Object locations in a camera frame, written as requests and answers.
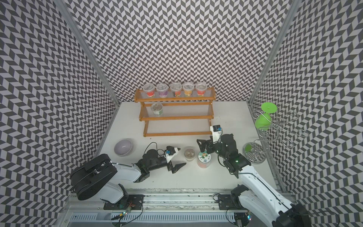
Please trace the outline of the green plastic goblet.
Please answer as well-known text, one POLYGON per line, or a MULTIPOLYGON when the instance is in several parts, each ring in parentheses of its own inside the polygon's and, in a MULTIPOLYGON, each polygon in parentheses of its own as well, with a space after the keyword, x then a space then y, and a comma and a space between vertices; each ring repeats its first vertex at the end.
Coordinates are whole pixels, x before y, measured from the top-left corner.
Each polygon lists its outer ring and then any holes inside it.
POLYGON ((261 113, 258 116, 258 118, 256 119, 255 127, 258 130, 266 131, 272 125, 272 118, 270 115, 277 112, 278 107, 271 102, 265 102, 261 105, 261 109, 262 109, 263 113, 261 113))

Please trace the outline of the clear seed container front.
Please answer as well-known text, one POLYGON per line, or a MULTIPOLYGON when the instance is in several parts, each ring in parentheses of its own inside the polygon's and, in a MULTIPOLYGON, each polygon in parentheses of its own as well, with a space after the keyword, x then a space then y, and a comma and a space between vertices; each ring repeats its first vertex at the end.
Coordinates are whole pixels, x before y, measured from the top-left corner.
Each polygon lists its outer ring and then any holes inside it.
POLYGON ((160 102, 153 103, 151 110, 155 116, 161 116, 163 114, 163 105, 160 102))

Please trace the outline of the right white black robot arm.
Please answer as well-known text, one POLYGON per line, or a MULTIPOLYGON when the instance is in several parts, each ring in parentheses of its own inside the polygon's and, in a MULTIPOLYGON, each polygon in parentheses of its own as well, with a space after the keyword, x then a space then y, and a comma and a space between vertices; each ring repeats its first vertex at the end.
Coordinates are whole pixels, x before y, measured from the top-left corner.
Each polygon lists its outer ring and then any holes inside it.
POLYGON ((292 203, 278 193, 260 174, 251 162, 238 152, 232 134, 213 136, 209 140, 197 140, 200 151, 216 153, 223 164, 241 185, 231 191, 231 199, 238 209, 251 211, 268 227, 310 227, 307 209, 292 203))

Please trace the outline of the clear seed container red label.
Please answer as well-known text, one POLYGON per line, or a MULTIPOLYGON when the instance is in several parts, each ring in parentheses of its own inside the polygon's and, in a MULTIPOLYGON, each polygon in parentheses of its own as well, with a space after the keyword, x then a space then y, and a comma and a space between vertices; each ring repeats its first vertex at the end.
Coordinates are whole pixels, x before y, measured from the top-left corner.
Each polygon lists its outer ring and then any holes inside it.
POLYGON ((152 83, 146 83, 142 89, 149 98, 153 98, 155 96, 155 86, 152 83))

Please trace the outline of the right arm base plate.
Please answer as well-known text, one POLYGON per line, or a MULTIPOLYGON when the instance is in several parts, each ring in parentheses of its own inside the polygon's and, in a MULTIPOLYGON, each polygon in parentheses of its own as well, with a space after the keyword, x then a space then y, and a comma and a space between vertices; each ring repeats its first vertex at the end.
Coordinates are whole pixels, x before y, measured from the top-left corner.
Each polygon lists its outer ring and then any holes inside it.
POLYGON ((239 202, 239 196, 245 191, 249 191, 247 186, 238 185, 229 194, 218 194, 217 203, 219 209, 222 211, 226 211, 228 209, 243 209, 243 206, 239 202))

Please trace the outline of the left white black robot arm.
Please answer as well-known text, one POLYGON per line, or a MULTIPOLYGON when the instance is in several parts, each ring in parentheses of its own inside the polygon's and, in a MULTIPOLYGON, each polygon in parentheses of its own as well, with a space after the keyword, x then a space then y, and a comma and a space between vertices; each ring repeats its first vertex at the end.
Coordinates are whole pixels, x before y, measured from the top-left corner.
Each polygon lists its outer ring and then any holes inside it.
POLYGON ((185 162, 172 163, 179 151, 179 148, 168 146, 160 155, 157 149, 150 149, 131 165, 112 162, 107 154, 102 154, 71 172, 71 191, 80 201, 95 196, 107 204, 126 206, 129 194, 121 183, 114 184, 112 181, 140 183, 150 177, 151 171, 163 167, 175 174, 186 165, 185 162))

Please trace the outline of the aluminium front rail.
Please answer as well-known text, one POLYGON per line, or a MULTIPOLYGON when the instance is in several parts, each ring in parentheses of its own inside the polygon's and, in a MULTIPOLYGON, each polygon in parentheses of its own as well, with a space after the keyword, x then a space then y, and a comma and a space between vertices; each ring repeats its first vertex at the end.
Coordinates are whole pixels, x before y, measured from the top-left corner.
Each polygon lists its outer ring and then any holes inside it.
MULTIPOLYGON (((129 195, 144 195, 144 212, 219 212, 216 194, 229 194, 230 190, 197 190, 197 189, 128 189, 129 195)), ((63 209, 64 212, 105 212, 104 202, 91 198, 79 201, 72 194, 63 209)))

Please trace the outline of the orange wooden tiered shelf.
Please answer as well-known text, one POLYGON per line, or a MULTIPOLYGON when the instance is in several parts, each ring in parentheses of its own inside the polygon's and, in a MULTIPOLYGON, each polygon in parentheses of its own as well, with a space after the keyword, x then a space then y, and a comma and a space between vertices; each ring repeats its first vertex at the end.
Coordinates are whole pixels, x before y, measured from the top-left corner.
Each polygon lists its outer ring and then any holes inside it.
POLYGON ((204 131, 182 132, 180 130, 172 132, 149 132, 151 121, 175 121, 175 120, 207 120, 208 127, 212 126, 214 119, 213 102, 216 100, 215 88, 206 90, 205 96, 198 96, 194 90, 192 96, 187 97, 181 92, 179 97, 174 97, 171 90, 166 98, 161 98, 155 92, 153 98, 149 98, 142 89, 135 91, 134 101, 140 103, 139 121, 144 122, 144 137, 156 136, 186 136, 186 135, 210 135, 210 129, 204 131), (160 102, 163 105, 163 114, 155 116, 151 110, 153 103, 160 102))

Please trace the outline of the lilac stacked bowls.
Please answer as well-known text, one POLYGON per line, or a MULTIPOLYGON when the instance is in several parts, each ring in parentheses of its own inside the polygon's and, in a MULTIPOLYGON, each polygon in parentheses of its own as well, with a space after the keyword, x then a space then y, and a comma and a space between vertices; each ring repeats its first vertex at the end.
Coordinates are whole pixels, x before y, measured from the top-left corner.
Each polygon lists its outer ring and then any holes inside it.
POLYGON ((116 143, 114 147, 114 153, 117 156, 124 157, 131 154, 133 149, 133 143, 129 139, 123 139, 116 143))

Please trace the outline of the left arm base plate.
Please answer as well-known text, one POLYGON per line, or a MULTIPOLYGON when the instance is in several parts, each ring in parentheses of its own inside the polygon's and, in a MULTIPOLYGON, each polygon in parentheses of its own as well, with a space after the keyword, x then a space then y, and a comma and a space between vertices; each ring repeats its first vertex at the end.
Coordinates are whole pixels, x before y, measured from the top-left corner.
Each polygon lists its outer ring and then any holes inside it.
POLYGON ((120 201, 115 204, 106 202, 104 204, 104 210, 106 211, 118 211, 131 208, 132 210, 140 211, 143 207, 145 196, 142 194, 132 194, 124 196, 120 201))

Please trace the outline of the clear seed container beige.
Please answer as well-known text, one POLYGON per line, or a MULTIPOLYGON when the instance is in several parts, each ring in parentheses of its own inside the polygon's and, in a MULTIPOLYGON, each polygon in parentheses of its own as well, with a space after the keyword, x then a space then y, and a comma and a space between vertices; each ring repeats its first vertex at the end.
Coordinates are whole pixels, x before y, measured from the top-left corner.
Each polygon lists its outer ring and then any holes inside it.
POLYGON ((184 157, 187 161, 193 161, 196 157, 195 150, 192 147, 186 147, 184 150, 184 157))

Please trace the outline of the pink jar floral lid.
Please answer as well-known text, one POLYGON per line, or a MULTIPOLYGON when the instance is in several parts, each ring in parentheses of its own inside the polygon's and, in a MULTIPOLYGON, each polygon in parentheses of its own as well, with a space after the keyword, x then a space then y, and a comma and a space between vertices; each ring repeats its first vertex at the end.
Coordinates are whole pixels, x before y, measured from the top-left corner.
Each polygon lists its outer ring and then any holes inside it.
POLYGON ((205 152, 199 152, 197 164, 200 168, 207 168, 211 163, 211 154, 205 152))

